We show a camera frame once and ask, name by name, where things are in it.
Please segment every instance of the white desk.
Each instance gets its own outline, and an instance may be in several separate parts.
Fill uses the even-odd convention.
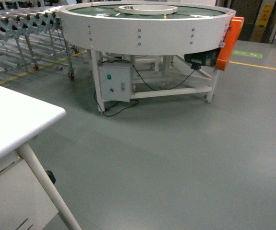
[[[30,209],[30,207],[24,207],[25,204],[21,204],[24,198],[17,197],[17,192],[14,192],[15,190],[20,192],[24,187],[29,187],[26,193],[31,195],[32,200],[29,202],[30,199],[25,197],[25,201],[29,202],[29,205],[36,206],[34,207],[35,211],[30,212],[36,215],[34,223],[31,223],[32,230],[43,228],[47,224],[47,220],[44,220],[43,223],[39,217],[53,217],[55,215],[54,210],[59,213],[68,229],[81,230],[74,216],[27,144],[30,139],[63,116],[65,116],[63,108],[0,86],[0,186],[4,188],[0,189],[0,200],[10,197],[8,200],[3,201],[8,202],[7,205],[15,205],[13,201],[15,199],[19,200],[14,210],[11,207],[8,210],[6,205],[0,201],[0,215],[2,214],[4,217],[0,219],[0,230],[9,229],[9,224],[13,224],[12,219],[16,219],[19,217],[19,214],[24,213],[23,211],[19,211],[19,206]],[[41,215],[38,211],[41,208],[46,209],[50,215],[43,215],[45,212]]]

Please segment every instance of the support leg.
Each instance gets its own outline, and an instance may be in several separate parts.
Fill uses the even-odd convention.
[[[160,56],[155,57],[155,74],[159,72]]]
[[[95,50],[91,50],[91,60],[92,60],[92,73],[95,83],[95,90],[96,90],[96,100],[98,103],[98,110],[100,112],[105,110],[104,102],[101,99],[101,89],[100,89],[100,79],[99,79],[99,69],[97,65],[97,55],[98,52]]]
[[[30,169],[46,191],[47,195],[56,206],[57,210],[59,211],[59,216],[61,217],[66,227],[69,230],[81,230],[75,217],[72,215],[56,187],[51,182],[50,178],[48,177],[30,146],[28,144],[23,144],[16,151],[18,155],[29,165]]]
[[[27,46],[28,46],[28,49],[29,49],[31,58],[32,58],[32,60],[34,61],[34,66],[33,66],[33,68],[34,68],[35,70],[38,70],[38,64],[37,64],[37,62],[36,62],[36,56],[34,55],[34,52],[33,52],[33,49],[32,49],[32,46],[31,46],[31,43],[30,43],[30,40],[29,40],[29,37],[28,37],[27,35],[25,35],[24,38],[26,39],[26,43],[27,43]]]
[[[207,95],[207,99],[206,99],[206,103],[211,103],[211,100],[213,98],[215,89],[216,89],[216,85],[218,82],[218,76],[219,76],[219,71],[217,69],[214,69],[212,78],[211,78],[211,82],[210,82],[210,87],[212,88],[211,91],[208,93]]]
[[[71,59],[71,53],[70,53],[70,48],[69,48],[69,44],[68,42],[65,40],[64,38],[64,44],[65,44],[65,50],[66,50],[66,57],[67,57],[67,61],[69,63],[69,77],[71,80],[74,79],[74,69],[72,67],[72,59]]]
[[[52,47],[53,54],[55,56],[55,60],[57,60],[57,53],[56,53],[55,46],[53,45],[53,39],[52,39],[52,35],[51,35],[51,30],[49,30],[49,37],[50,37],[50,45]]]
[[[21,46],[19,45],[18,38],[15,38],[15,41],[16,41],[16,44],[17,44],[17,48],[18,48],[19,54],[22,56],[22,59],[23,59],[23,61],[24,61],[24,65],[25,65],[26,69],[28,70],[27,62],[26,62],[26,60],[24,59],[23,51],[22,51]]]

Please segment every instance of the metal frame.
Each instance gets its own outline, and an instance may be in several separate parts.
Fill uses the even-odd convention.
[[[0,55],[10,56],[9,60],[0,58],[0,72],[7,72],[11,69],[20,68],[32,64],[35,70],[38,70],[38,62],[45,61],[69,68],[70,79],[74,78],[74,70],[72,67],[71,54],[68,42],[64,39],[62,27],[59,19],[56,17],[60,7],[40,7],[31,9],[16,9],[9,11],[0,11]],[[54,40],[61,40],[64,46],[60,47],[54,44]],[[15,49],[7,47],[9,44],[15,46]],[[43,49],[51,49],[51,53],[35,52],[33,47],[41,47]],[[57,61],[57,54],[66,52],[67,64]],[[15,63],[12,60],[20,56],[21,61]]]
[[[105,61],[105,60],[115,60],[113,56],[102,56],[100,52],[91,50],[91,59],[92,59],[92,72],[93,78],[95,82],[95,89],[96,89],[96,100],[98,103],[98,110],[99,112],[103,112],[105,110],[105,102],[109,100],[105,100],[102,98],[102,90],[100,84],[100,72],[98,67],[98,61]],[[130,99],[137,99],[137,98],[148,98],[148,97],[159,97],[159,96],[170,96],[170,95],[180,95],[180,94],[192,94],[192,93],[205,93],[205,102],[211,103],[214,92],[216,90],[216,85],[218,81],[218,76],[220,71],[212,68],[212,73],[209,74],[206,71],[200,69],[196,70],[197,74],[192,75],[188,80],[183,83],[183,86],[179,89],[166,89],[169,88],[168,86],[171,85],[175,79],[184,80],[191,72],[191,64],[185,62],[183,56],[181,55],[174,55],[174,56],[163,56],[161,61],[161,68],[158,72],[149,70],[143,71],[144,75],[149,76],[149,78],[145,78],[142,81],[139,78],[136,78],[134,75],[128,76],[132,78],[133,83],[133,91],[130,96]],[[153,63],[157,63],[159,58],[154,57],[153,59],[146,58],[145,60],[140,59],[138,62],[139,64],[149,63],[150,60]],[[134,65],[137,64],[136,56],[130,56],[130,61]],[[161,90],[157,91],[142,91],[136,92],[138,88],[138,84],[144,84],[150,82],[159,82],[157,87],[161,87]]]
[[[200,18],[162,19],[150,18],[126,18],[92,16],[82,13],[74,13],[71,10],[94,6],[108,5],[171,5],[194,8],[204,8],[221,11],[220,16],[206,16]],[[90,50],[92,59],[93,78],[96,88],[96,100],[98,110],[105,110],[102,98],[100,73],[98,61],[113,60],[108,54],[119,54],[124,60],[133,65],[138,63],[155,63],[155,71],[151,78],[137,79],[132,74],[126,76],[133,83],[130,99],[158,97],[190,93],[206,93],[206,102],[210,103],[216,89],[219,71],[213,68],[212,74],[203,70],[197,70],[190,79],[185,80],[192,72],[191,65],[186,63],[179,54],[204,52],[224,45],[223,40],[228,30],[231,18],[235,11],[227,8],[195,5],[175,2],[97,2],[64,6],[60,9],[60,17],[65,38],[71,43]],[[138,55],[152,55],[154,58],[145,60],[137,59]],[[173,80],[180,78],[185,80],[179,89],[170,87]],[[162,90],[138,91],[138,84],[144,82],[159,82]]]

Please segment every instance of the desk leg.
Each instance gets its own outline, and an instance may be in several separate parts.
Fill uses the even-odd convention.
[[[63,220],[66,227],[69,230],[81,230],[75,217],[72,215],[71,211],[57,191],[56,187],[47,176],[44,168],[42,167],[41,163],[37,159],[29,144],[23,144],[16,151],[18,155],[29,165],[30,169],[46,191],[47,195],[56,206],[57,210],[59,211],[59,216]]]

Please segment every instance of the epoxy floor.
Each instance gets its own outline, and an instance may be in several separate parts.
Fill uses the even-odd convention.
[[[263,58],[233,62],[276,68],[276,45],[235,49]],[[276,230],[276,70],[230,63],[211,104],[148,98],[108,118],[73,62],[74,81],[51,68],[3,86],[67,111],[30,145],[83,230]]]

